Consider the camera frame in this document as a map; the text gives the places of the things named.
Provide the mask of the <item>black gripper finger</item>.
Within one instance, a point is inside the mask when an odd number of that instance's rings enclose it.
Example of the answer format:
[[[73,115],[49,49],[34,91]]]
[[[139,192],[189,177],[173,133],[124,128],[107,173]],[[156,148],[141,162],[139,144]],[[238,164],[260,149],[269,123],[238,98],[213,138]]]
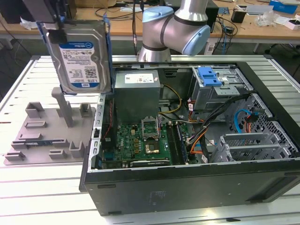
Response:
[[[67,42],[67,36],[64,31],[64,24],[61,21],[61,16],[56,15],[58,28],[55,30],[48,30],[49,39],[52,44],[65,44]]]

